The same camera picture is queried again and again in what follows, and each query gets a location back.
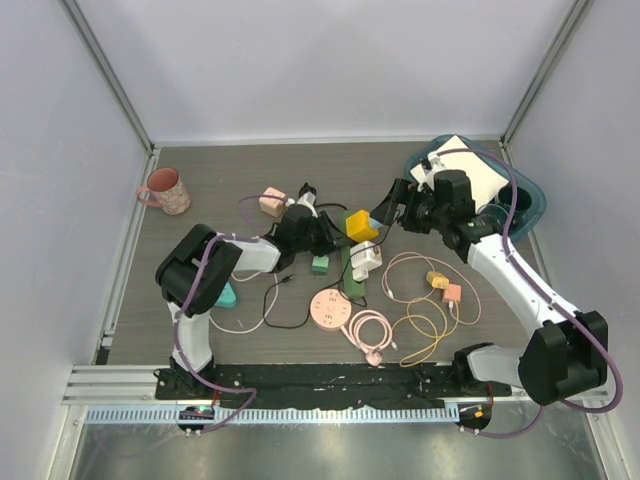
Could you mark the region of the green power strip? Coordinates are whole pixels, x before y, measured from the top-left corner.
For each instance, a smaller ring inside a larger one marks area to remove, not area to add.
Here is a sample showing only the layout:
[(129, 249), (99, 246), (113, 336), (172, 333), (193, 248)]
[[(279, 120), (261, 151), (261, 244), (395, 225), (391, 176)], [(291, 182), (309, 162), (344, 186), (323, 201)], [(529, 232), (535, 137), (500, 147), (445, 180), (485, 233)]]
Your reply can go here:
[(342, 276), (341, 291), (353, 302), (361, 302), (366, 295), (364, 282), (356, 282), (353, 278), (353, 267), (351, 265), (351, 248), (356, 242), (347, 238), (340, 249), (340, 259), (344, 275)]

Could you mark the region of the peach cube socket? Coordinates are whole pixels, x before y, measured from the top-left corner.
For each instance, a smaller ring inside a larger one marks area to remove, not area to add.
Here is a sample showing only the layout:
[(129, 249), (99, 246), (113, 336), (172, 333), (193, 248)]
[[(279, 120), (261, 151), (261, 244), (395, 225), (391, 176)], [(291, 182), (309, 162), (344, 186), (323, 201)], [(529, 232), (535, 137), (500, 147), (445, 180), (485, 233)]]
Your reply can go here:
[(276, 218), (285, 210), (287, 195), (276, 188), (268, 187), (260, 195), (258, 201), (262, 212)]

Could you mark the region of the pink charger plug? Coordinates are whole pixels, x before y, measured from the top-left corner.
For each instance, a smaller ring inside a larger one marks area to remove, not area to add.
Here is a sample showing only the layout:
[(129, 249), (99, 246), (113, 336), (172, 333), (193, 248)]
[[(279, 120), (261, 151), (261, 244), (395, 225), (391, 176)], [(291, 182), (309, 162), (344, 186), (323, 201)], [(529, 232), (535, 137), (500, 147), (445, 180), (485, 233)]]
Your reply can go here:
[(448, 306), (453, 307), (461, 301), (462, 287), (458, 284), (450, 283), (443, 291), (441, 300)]

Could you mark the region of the light blue charger plug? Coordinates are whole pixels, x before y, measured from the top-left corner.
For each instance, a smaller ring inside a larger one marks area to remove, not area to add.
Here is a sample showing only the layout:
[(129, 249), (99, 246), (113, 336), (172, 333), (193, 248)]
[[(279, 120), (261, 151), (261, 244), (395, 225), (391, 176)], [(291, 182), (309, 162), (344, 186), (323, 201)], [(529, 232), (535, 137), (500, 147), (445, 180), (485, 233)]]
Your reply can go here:
[(372, 217), (369, 218), (368, 224), (369, 224), (369, 228), (375, 231), (380, 231), (383, 227), (385, 227), (384, 223), (381, 223)]

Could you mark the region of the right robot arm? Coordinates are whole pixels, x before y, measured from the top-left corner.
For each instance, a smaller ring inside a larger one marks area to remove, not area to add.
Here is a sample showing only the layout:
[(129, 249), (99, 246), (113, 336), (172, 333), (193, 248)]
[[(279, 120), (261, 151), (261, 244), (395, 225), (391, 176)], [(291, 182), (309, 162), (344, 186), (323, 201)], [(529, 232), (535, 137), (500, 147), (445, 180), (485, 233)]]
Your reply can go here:
[(481, 343), (460, 351), (460, 364), (451, 371), (457, 391), (472, 395), (487, 382), (499, 382), (546, 406), (606, 383), (606, 320), (564, 300), (516, 251), (499, 222), (477, 212), (464, 171), (440, 171), (432, 184), (397, 178), (371, 216), (409, 232), (439, 232), (490, 283), (528, 335), (523, 350)]

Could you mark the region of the pink round socket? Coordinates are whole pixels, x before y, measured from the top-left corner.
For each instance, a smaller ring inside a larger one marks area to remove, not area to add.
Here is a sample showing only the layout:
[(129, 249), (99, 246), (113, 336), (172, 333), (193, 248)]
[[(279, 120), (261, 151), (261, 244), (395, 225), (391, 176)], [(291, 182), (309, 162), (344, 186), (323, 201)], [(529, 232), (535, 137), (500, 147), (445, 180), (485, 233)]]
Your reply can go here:
[(346, 326), (351, 318), (352, 304), (337, 289), (318, 292), (310, 303), (310, 316), (322, 330), (337, 331)]

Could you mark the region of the yellow cube socket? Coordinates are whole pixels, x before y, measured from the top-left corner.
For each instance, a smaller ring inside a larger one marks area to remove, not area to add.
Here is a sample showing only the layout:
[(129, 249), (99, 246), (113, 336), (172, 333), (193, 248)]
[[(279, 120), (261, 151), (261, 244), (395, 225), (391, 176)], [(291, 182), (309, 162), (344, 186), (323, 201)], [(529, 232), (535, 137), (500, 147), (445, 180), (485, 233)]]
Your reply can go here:
[(359, 210), (346, 217), (346, 235), (356, 243), (363, 243), (376, 238), (379, 230), (370, 224), (370, 215), (366, 210)]

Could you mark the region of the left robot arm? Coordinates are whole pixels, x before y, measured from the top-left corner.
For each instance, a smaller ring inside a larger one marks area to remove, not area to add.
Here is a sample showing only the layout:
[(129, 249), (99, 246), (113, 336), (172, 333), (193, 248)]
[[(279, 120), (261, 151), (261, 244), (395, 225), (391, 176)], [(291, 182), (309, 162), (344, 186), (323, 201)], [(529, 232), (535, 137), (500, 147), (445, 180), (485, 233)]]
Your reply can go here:
[(301, 205), (290, 207), (261, 236), (222, 233), (202, 223), (192, 227), (155, 274), (176, 326), (172, 358), (183, 368), (179, 388), (193, 399), (212, 389), (213, 375), (205, 368), (213, 359), (209, 314), (232, 274), (279, 273), (301, 253), (325, 256), (352, 244), (327, 213)]

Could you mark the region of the yellow charger plug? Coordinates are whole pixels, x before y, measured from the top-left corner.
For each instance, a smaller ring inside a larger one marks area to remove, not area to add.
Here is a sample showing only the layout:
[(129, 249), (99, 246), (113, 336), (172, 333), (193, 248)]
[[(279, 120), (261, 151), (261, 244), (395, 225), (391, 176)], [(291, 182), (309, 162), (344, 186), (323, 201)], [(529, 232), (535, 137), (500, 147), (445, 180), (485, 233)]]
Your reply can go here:
[(449, 287), (449, 279), (441, 272), (431, 270), (426, 274), (426, 281), (433, 289), (446, 290)]

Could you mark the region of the green charger plug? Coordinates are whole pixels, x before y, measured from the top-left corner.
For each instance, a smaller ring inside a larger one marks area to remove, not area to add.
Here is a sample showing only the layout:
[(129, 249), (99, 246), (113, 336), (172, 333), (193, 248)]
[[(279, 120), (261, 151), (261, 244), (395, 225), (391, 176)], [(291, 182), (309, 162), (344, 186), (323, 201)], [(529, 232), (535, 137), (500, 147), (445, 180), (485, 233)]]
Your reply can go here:
[(311, 264), (311, 272), (313, 275), (325, 276), (328, 274), (329, 265), (330, 257), (328, 255), (314, 256)]

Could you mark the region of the teal triangular socket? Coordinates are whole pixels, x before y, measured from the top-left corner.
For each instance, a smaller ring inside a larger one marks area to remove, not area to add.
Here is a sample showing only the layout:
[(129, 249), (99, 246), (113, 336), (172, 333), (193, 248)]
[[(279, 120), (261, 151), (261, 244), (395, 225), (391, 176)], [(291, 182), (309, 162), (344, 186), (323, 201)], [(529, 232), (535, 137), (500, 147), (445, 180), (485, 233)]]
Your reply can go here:
[(231, 309), (237, 305), (237, 296), (230, 282), (227, 282), (223, 287), (215, 307)]

